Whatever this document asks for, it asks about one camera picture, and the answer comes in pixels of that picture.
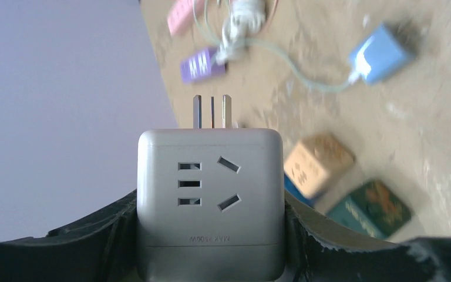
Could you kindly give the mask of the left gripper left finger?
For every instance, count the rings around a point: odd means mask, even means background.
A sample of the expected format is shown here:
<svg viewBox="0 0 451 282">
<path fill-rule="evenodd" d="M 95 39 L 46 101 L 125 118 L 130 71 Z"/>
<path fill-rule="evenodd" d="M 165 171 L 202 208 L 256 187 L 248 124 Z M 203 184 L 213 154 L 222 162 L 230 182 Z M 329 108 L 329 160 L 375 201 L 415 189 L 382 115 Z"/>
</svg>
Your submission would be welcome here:
<svg viewBox="0 0 451 282">
<path fill-rule="evenodd" d="M 0 243 L 0 281 L 123 281 L 135 266 L 135 191 L 45 237 Z"/>
</svg>

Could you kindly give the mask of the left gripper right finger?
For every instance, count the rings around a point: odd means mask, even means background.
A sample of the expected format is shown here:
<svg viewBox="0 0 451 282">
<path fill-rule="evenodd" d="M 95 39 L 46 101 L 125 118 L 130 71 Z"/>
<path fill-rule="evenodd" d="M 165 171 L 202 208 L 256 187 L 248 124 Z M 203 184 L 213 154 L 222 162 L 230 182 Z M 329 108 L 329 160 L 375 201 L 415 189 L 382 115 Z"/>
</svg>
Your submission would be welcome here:
<svg viewBox="0 0 451 282">
<path fill-rule="evenodd" d="M 285 193 L 294 281 L 451 281 L 451 237 L 391 243 L 364 236 Z"/>
</svg>

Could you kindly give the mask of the navy blue cube charger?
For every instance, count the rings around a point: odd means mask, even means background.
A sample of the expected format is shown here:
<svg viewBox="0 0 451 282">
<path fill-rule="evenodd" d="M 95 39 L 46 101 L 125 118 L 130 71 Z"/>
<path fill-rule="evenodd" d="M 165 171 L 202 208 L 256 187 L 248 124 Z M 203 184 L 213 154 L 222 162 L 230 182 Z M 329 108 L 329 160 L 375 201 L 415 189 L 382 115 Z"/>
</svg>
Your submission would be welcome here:
<svg viewBox="0 0 451 282">
<path fill-rule="evenodd" d="M 313 199 L 307 199 L 305 198 L 300 191 L 295 187 L 291 179 L 288 177 L 288 175 L 284 174 L 284 188 L 285 190 L 290 193 L 293 197 L 295 197 L 300 202 L 306 204 L 309 207 L 314 208 L 315 202 Z"/>
</svg>

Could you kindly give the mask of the dark green cube charger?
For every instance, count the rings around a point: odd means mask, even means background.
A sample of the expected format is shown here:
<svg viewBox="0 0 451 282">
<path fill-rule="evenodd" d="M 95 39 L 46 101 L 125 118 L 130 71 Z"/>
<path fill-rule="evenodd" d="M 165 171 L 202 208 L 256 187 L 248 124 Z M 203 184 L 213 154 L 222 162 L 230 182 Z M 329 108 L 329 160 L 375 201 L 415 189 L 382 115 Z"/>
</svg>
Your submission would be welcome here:
<svg viewBox="0 0 451 282">
<path fill-rule="evenodd" d="M 412 213 L 384 182 L 371 179 L 343 197 L 326 216 L 355 232 L 386 240 L 411 220 Z"/>
</svg>

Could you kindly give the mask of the orange top cube charger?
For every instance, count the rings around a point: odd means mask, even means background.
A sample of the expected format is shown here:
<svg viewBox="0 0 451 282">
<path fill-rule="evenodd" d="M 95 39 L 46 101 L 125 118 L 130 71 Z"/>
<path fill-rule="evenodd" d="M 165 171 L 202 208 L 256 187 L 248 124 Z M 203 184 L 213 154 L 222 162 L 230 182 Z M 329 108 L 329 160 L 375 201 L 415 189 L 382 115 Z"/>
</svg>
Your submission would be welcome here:
<svg viewBox="0 0 451 282">
<path fill-rule="evenodd" d="M 353 152 L 332 133 L 300 139 L 284 162 L 284 172 L 304 198 L 314 198 L 355 163 Z"/>
</svg>

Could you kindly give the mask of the white cube charger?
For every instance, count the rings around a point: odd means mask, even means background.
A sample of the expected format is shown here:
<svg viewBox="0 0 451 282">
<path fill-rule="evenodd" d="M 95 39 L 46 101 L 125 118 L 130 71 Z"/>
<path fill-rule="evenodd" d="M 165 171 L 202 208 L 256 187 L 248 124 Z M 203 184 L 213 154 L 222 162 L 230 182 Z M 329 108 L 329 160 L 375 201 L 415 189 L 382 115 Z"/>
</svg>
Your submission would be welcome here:
<svg viewBox="0 0 451 282">
<path fill-rule="evenodd" d="M 143 281 L 275 281 L 285 267 L 281 136 L 222 127 L 148 130 L 137 158 L 136 267 Z"/>
</svg>

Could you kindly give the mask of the purple usb hub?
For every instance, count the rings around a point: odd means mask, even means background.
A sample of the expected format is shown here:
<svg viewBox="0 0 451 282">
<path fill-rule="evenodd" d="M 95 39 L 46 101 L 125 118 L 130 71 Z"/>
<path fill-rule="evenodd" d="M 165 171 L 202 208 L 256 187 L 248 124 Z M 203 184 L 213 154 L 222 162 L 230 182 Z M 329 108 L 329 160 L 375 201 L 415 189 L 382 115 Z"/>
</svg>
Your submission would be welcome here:
<svg viewBox="0 0 451 282">
<path fill-rule="evenodd" d="M 207 47 L 182 60 L 181 80 L 184 83 L 196 83 L 224 75 L 227 70 L 226 65 L 215 62 L 217 50 L 218 47 L 215 46 Z"/>
</svg>

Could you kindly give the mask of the pink power strip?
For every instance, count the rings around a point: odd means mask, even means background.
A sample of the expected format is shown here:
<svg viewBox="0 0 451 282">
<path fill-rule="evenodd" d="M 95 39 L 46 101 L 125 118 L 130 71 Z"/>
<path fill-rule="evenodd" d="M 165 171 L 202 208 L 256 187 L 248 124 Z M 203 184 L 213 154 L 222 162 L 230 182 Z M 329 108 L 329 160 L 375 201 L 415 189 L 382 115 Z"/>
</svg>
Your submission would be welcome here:
<svg viewBox="0 0 451 282">
<path fill-rule="evenodd" d="M 198 16 L 203 9 L 203 0 L 176 0 L 167 14 L 170 35 L 177 36 L 183 33 L 194 21 L 194 13 Z"/>
</svg>

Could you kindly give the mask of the white plug with cable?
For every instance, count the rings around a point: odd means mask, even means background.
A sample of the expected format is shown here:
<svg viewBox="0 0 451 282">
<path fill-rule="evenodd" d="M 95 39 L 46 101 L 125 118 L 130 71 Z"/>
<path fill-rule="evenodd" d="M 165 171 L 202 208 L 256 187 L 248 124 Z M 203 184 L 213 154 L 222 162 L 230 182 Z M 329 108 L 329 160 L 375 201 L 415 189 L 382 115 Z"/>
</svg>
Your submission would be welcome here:
<svg viewBox="0 0 451 282">
<path fill-rule="evenodd" d="M 215 62 L 223 65 L 240 59 L 247 50 L 247 38 L 256 35 L 266 22 L 265 1 L 237 0 L 230 4 L 230 13 L 222 27 L 222 40 Z"/>
</svg>

